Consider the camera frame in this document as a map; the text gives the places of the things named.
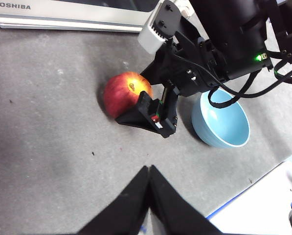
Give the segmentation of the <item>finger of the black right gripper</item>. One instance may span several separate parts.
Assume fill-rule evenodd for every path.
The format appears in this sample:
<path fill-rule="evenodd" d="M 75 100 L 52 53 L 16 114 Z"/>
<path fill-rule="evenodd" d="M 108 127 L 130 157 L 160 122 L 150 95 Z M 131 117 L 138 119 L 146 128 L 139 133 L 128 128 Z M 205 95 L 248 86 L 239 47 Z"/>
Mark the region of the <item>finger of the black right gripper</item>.
<path fill-rule="evenodd" d="M 150 85 L 164 84 L 167 81 L 163 68 L 163 60 L 154 59 L 140 75 L 144 77 Z"/>
<path fill-rule="evenodd" d="M 121 125 L 145 129 L 167 138 L 176 132 L 178 95 L 164 91 L 162 100 L 153 100 L 145 91 L 139 95 L 136 105 L 118 116 Z"/>

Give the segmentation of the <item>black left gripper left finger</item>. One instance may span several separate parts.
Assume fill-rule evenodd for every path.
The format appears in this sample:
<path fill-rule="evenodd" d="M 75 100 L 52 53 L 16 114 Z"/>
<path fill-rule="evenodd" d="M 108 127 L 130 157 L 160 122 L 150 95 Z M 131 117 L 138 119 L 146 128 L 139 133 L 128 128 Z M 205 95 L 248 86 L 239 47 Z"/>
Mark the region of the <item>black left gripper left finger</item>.
<path fill-rule="evenodd" d="M 80 235 L 136 235 L 148 210 L 149 168 L 143 166 L 119 195 L 87 223 Z"/>

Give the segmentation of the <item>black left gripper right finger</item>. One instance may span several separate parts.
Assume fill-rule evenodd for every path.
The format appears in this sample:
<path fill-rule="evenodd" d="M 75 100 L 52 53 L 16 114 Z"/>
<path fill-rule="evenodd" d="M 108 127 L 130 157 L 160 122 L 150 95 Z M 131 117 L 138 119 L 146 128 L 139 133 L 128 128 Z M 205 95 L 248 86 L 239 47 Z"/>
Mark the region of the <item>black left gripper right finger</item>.
<path fill-rule="evenodd" d="M 222 235 L 199 211 L 185 201 L 162 173 L 149 168 L 149 206 L 167 235 Z"/>

